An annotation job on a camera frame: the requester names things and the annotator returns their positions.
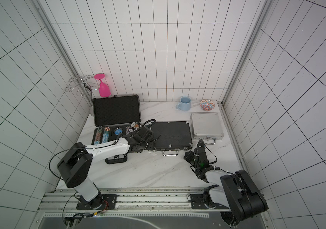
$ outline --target black case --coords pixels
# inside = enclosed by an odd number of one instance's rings
[[[187,121],[156,122],[151,126],[154,139],[149,143],[147,150],[168,151],[168,150],[190,150],[192,139],[190,126]]]
[[[96,137],[98,128],[106,126],[111,128],[108,141],[117,139],[114,130],[118,127],[122,128],[125,135],[126,127],[131,123],[139,123],[141,121],[139,96],[137,94],[130,96],[114,96],[108,98],[93,99],[94,124],[97,128],[94,130],[92,145]],[[107,164],[122,163],[127,161],[127,154],[123,158],[105,159]]]

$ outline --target open aluminum case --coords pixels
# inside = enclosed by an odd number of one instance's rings
[[[222,140],[224,137],[217,112],[191,113],[192,138],[195,140]]]
[[[93,99],[94,124],[97,127],[94,130],[92,145],[96,138],[98,128],[106,126],[111,128],[108,141],[117,139],[114,130],[121,128],[123,135],[126,134],[126,127],[131,123],[141,121],[139,96],[137,94],[130,96],[114,96],[108,98]],[[127,161],[127,154],[118,155],[113,158],[107,158],[107,164],[122,163]]]

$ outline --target white marble table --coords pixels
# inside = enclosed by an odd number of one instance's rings
[[[141,122],[149,119],[157,121],[189,121],[191,112],[203,112],[199,102],[192,102],[189,111],[176,110],[177,102],[141,102]],[[219,112],[218,104],[210,112]],[[240,170],[237,156],[225,128],[222,116],[219,115],[224,138],[215,145],[207,147],[215,153],[218,162],[214,165],[230,172]],[[90,144],[94,129],[94,117],[89,115],[87,122],[80,134],[78,142]],[[190,164],[184,159],[184,151],[179,151],[178,156],[164,157],[160,151],[142,153],[129,153],[128,160],[124,163],[106,164],[104,160],[90,167],[88,176],[98,188],[151,188],[151,187],[207,187],[208,184],[196,178]],[[215,157],[207,151],[209,161]],[[66,188],[64,181],[60,180],[57,189]]]

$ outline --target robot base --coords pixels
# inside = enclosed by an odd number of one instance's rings
[[[228,207],[217,203],[211,203],[211,205],[208,206],[204,201],[203,194],[191,194],[190,198],[192,209],[229,209]]]
[[[87,202],[83,196],[80,196],[78,204],[76,208],[78,210],[103,210],[106,207],[106,203],[103,202],[104,200],[108,202],[108,210],[115,209],[116,206],[116,198],[117,195],[110,194],[110,195],[102,195],[99,193],[94,199]]]

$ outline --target decorative bowl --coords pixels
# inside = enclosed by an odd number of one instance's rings
[[[209,99],[203,99],[200,102],[200,106],[204,111],[211,111],[212,109],[214,109],[215,104]]]

